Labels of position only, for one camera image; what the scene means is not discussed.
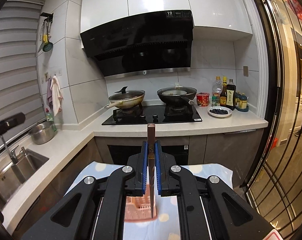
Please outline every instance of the gas stove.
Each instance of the gas stove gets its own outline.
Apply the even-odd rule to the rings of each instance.
[[[129,109],[115,109],[112,116],[102,125],[147,124],[147,123],[181,123],[202,122],[192,105],[173,107],[168,105],[142,106]]]

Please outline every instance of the window blind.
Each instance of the window blind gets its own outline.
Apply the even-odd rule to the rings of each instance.
[[[19,112],[26,115],[24,124],[4,135],[6,141],[45,117],[36,67],[41,3],[8,0],[0,11],[0,120]]]

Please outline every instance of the hanging towel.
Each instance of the hanging towel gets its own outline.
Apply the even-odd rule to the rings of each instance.
[[[48,79],[48,87],[47,87],[47,105],[52,110],[53,103],[52,103],[52,92],[51,92],[51,78]]]
[[[63,99],[58,78],[53,76],[50,86],[52,92],[52,104],[54,116],[61,111],[61,100]]]

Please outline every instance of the plate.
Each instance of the plate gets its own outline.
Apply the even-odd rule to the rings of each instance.
[[[226,111],[228,111],[228,114],[214,114],[214,113],[210,112],[211,109],[226,110]],[[224,106],[210,106],[210,107],[208,107],[208,113],[214,117],[224,118],[224,117],[230,116],[232,114],[232,110],[227,107],[224,107]]]

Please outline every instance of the polka dot tablecloth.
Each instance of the polka dot tablecloth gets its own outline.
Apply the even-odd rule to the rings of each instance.
[[[109,176],[120,167],[122,166],[92,162],[80,172],[67,193],[87,176],[100,179]],[[184,167],[199,177],[207,178],[216,175],[232,188],[232,171],[220,164],[187,165]],[[180,240],[177,197],[160,197],[157,192],[155,183],[155,203],[158,218],[150,222],[125,222],[123,240]]]

